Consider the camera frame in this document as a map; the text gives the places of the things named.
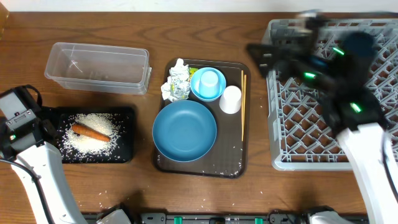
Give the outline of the white cup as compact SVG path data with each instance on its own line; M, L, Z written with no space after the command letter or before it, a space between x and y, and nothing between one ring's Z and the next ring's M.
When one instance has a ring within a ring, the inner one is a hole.
M220 97L220 109L226 114L235 114L240 110L242 92L236 86L227 86Z

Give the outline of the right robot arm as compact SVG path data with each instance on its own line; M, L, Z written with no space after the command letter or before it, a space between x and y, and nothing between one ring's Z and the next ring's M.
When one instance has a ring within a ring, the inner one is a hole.
M376 58L375 40L363 31L348 32L333 58L318 57L313 52L327 20L305 14L285 45L248 44L246 50L263 77L275 70L281 81L296 78L320 91L323 119L352 166L369 222L396 223L397 162L389 123L366 86Z

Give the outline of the light blue bowl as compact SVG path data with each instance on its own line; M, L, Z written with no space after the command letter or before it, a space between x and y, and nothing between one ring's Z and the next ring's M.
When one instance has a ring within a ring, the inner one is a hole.
M216 72L217 75L218 75L218 78L219 78L219 86L220 86L220 89L219 89L218 95L217 95L215 98L203 98L203 97L199 94L199 91L198 91L201 75L202 75L205 71L209 71L209 70ZM193 93L197 98L199 98L200 100L206 101L206 102L215 101L215 100L216 100L217 98L219 98L219 97L222 95L222 93L224 92L224 90L225 90L225 88L226 88L226 79L225 79L225 76L223 75L223 73L221 73L218 69L212 68L212 67L204 67L204 68L201 68L201 69L197 70L197 71L193 74L192 79L191 79L191 82L190 82L190 86L191 86L191 91L192 91L192 93Z

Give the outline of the white rice pile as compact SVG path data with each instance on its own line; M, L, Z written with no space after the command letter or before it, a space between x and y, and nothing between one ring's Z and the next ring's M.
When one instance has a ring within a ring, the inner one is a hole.
M116 120L115 114L78 113L66 116L66 120L62 121L62 124L64 124L64 128L61 129L62 134L58 145L62 152L66 153L68 159L71 159L73 154L78 157L110 156L112 152L120 149L117 141L121 137L119 131L121 125ZM75 124L91 128L109 137L110 140L105 142L78 134L72 130L72 126Z

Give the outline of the light blue cup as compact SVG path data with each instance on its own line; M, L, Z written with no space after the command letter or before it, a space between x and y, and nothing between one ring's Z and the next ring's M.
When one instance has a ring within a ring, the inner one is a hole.
M205 71L200 77L199 94L203 98L215 98L219 93L219 78L214 71Z

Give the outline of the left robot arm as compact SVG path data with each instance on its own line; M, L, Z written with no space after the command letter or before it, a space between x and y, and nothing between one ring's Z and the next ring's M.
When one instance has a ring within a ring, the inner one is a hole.
M1 162L10 164L21 180L37 223L132 223L117 205L107 212L80 212L67 183L54 110L33 97L31 85L1 93Z

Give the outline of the dark blue plate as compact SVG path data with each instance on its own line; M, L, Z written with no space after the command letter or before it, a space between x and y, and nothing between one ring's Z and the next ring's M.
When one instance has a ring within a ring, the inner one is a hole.
M155 118L152 138L157 150L176 162L192 162L207 154L217 137L214 116L190 100L165 106Z

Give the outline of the orange carrot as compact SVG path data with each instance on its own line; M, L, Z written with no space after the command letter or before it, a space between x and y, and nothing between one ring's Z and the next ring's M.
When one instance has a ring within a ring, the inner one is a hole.
M104 142L110 142L110 138L104 134L101 134L94 129L91 129L87 126L80 125L80 124L74 124L72 126L72 131L79 134L79 135L84 135L92 139L96 139L99 141L104 141Z

